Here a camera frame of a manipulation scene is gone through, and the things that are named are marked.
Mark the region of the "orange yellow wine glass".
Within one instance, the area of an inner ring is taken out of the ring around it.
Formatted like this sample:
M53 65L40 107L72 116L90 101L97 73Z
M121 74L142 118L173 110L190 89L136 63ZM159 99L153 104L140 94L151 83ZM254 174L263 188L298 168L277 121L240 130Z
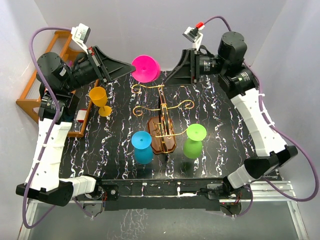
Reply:
M98 114L101 117L108 117L112 113L112 108L107 106L107 93L103 87L97 86L90 90L89 97L94 105L99 107Z

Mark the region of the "magenta wine glass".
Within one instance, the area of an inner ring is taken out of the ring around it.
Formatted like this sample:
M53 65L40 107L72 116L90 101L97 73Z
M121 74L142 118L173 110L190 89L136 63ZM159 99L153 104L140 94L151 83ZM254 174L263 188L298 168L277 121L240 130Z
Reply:
M153 82L160 76L159 63L149 55L137 56L131 64L135 67L131 75L139 83Z

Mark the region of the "green wine glass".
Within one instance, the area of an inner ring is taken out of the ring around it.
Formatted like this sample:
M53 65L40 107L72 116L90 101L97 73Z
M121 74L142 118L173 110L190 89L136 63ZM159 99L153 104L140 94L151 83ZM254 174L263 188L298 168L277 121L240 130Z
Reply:
M196 159L202 153L202 141L207 136L207 130L203 125L194 123L187 128L186 134L187 139L182 148L183 154L189 159Z

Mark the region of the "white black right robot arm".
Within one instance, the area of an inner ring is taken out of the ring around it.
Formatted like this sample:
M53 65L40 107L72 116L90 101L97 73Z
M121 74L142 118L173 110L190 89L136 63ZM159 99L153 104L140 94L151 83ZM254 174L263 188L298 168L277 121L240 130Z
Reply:
M242 34L225 32L217 54L201 52L203 34L198 28L188 27L183 35L192 42L192 48L184 49L176 67L164 81L166 87L190 86L201 76L217 75L217 80L240 113L253 139L256 156L249 157L237 170L223 178L222 185L213 192L233 199L241 188L281 167L298 154L293 145L273 130L272 122L263 111L259 99L260 86L253 72L244 63L247 45Z

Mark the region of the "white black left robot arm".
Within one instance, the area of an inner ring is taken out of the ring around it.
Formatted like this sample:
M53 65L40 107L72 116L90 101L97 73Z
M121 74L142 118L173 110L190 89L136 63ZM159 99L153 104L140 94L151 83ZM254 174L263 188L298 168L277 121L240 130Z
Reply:
M41 82L38 110L38 140L31 170L16 194L54 206L64 207L73 197L87 194L97 200L103 195L97 177L86 175L62 179L60 163L65 141L77 115L79 97L74 91L96 80L103 84L115 81L136 70L126 62L104 54L97 46L81 52L68 66L55 52L39 57Z

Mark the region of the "blue wine glass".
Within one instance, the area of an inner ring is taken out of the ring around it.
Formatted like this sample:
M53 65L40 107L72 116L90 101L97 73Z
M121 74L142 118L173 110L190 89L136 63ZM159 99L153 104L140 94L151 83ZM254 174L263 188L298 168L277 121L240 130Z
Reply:
M139 164L149 164L153 160L153 149L151 147L152 137L147 131L137 131L131 138L134 148L134 159Z

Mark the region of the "small white red box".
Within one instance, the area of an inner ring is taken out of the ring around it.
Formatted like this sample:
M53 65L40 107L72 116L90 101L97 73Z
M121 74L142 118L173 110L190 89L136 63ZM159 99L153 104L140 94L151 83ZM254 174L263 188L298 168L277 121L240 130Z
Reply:
M83 123L85 121L86 115L87 115L87 110L86 109L80 109L77 112L75 120L77 122L79 122L79 123Z

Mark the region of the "aluminium frame rail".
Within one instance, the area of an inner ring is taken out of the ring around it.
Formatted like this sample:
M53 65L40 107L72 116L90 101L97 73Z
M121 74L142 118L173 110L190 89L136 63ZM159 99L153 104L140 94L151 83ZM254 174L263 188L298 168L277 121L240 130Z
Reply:
M30 200L20 240L307 240L298 204L257 182L239 199L211 181L110 181L64 207Z

